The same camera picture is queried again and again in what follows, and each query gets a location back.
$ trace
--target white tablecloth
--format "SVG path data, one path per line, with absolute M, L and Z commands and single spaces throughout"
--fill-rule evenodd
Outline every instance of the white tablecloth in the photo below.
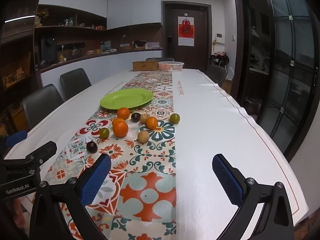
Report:
M 68 100 L 33 128 L 6 158 L 24 158 L 49 140 L 56 142 L 56 155 L 41 166 L 43 179 L 57 155 L 98 109 L 106 92 L 120 89 L 137 74 L 118 73 Z M 181 117 L 175 132 L 177 239 L 216 239 L 237 210 L 212 171 L 212 158 L 218 153 L 246 178 L 269 185 L 283 182 L 296 224 L 308 206 L 293 171 L 270 137 L 200 71 L 184 69 L 172 73 L 172 79 L 174 111 Z M 21 200 L 30 212 L 30 197 Z M 262 205 L 258 205 L 242 239 L 250 237 Z

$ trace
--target pile of clothes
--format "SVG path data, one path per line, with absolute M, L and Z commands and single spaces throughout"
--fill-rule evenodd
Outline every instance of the pile of clothes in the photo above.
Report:
M 229 63 L 229 58 L 225 52 L 217 52 L 209 57 L 210 63 L 226 68 Z

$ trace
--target white plastic basket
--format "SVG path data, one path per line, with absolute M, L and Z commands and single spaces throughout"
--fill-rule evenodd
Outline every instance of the white plastic basket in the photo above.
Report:
M 159 70 L 161 71 L 182 71 L 184 63 L 174 61 L 159 62 Z

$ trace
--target dark brown door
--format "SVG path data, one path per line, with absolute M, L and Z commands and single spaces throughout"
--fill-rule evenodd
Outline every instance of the dark brown door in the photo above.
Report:
M 178 17 L 194 18 L 194 46 L 178 45 Z M 166 56 L 183 62 L 183 68 L 205 72 L 208 62 L 208 12 L 204 7 L 167 4 L 165 9 Z

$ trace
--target chair backrest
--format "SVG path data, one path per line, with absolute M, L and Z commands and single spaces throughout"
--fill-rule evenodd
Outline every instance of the chair backrest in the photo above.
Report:
M 90 80 L 83 68 L 62 74 L 60 80 L 67 100 L 91 87 Z
M 174 61 L 172 57 L 150 57 L 146 59 L 146 61 L 148 60 L 153 60 L 157 62 Z
M 222 87 L 222 83 L 224 82 L 228 70 L 224 69 L 223 67 L 219 67 L 217 65 L 211 64 L 208 65 L 207 71 L 205 74 L 215 83 Z
M 21 102 L 30 129 L 62 104 L 62 97 L 53 84 L 38 89 Z

